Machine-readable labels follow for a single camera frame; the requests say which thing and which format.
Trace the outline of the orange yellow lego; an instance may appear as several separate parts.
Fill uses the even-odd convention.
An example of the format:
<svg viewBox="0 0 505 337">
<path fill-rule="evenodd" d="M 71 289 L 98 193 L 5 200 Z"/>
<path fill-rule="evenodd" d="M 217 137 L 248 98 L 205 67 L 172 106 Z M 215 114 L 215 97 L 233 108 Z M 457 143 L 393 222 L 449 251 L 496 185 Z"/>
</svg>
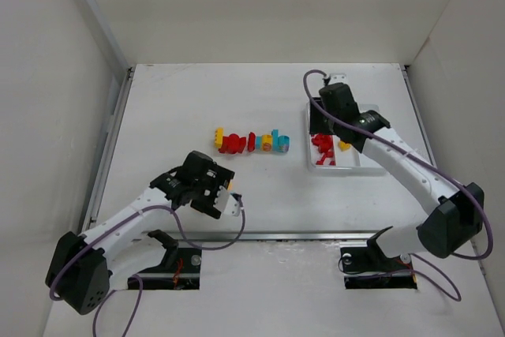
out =
<svg viewBox="0 0 505 337">
<path fill-rule="evenodd" d="M 341 152 L 346 152 L 346 151 L 348 151 L 348 150 L 350 150 L 352 148 L 352 145 L 349 144 L 349 143 L 346 143 L 346 142 L 344 142 L 342 140 L 340 140 L 338 142 L 338 147 L 339 147 L 339 149 L 340 149 Z"/>
</svg>

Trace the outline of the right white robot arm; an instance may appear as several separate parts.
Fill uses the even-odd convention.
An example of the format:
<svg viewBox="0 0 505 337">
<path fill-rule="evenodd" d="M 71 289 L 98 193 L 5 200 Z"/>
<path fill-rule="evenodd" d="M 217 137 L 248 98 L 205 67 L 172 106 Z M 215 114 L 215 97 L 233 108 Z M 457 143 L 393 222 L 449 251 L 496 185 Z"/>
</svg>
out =
<svg viewBox="0 0 505 337">
<path fill-rule="evenodd" d="M 419 203 L 422 223 L 384 227 L 367 241 L 379 258 L 428 252 L 438 258 L 456 256 L 458 249 L 489 222 L 484 217 L 484 192 L 449 178 L 416 153 L 374 110 L 360 111 L 348 84 L 325 84 L 319 98 L 311 98 L 311 116 L 320 118 L 323 131 L 351 144 L 378 163 Z"/>
</svg>

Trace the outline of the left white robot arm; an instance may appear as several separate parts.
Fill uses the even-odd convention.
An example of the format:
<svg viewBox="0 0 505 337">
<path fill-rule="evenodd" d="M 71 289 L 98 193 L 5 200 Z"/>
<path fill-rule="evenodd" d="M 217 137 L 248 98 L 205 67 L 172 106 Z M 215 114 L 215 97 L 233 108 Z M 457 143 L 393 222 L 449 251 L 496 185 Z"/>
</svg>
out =
<svg viewBox="0 0 505 337">
<path fill-rule="evenodd" d="M 81 234 L 61 236 L 45 278 L 50 299 L 86 315 L 135 274 L 172 265 L 179 243 L 165 232 L 166 222 L 184 206 L 213 219 L 242 215 L 241 195 L 230 188 L 234 176 L 210 156 L 192 151 L 116 215 Z"/>
</svg>

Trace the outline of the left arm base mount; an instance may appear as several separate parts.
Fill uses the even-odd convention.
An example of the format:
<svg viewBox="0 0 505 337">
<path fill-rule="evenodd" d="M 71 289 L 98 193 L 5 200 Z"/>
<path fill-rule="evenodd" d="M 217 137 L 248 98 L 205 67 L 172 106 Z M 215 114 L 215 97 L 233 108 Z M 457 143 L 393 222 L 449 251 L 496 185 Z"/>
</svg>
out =
<svg viewBox="0 0 505 337">
<path fill-rule="evenodd" d="M 180 243 L 161 230 L 147 233 L 147 242 L 163 255 L 138 273 L 143 290 L 199 290 L 202 250 Z"/>
</svg>

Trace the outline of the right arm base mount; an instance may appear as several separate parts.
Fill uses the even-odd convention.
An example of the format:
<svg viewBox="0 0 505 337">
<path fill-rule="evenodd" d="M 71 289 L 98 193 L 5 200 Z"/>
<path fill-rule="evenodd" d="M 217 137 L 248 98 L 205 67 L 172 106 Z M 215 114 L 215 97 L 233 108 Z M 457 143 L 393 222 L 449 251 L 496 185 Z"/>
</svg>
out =
<svg viewBox="0 0 505 337">
<path fill-rule="evenodd" d="M 340 253 L 347 290 L 417 289 L 410 255 L 388 258 L 365 246 L 345 246 Z"/>
</svg>

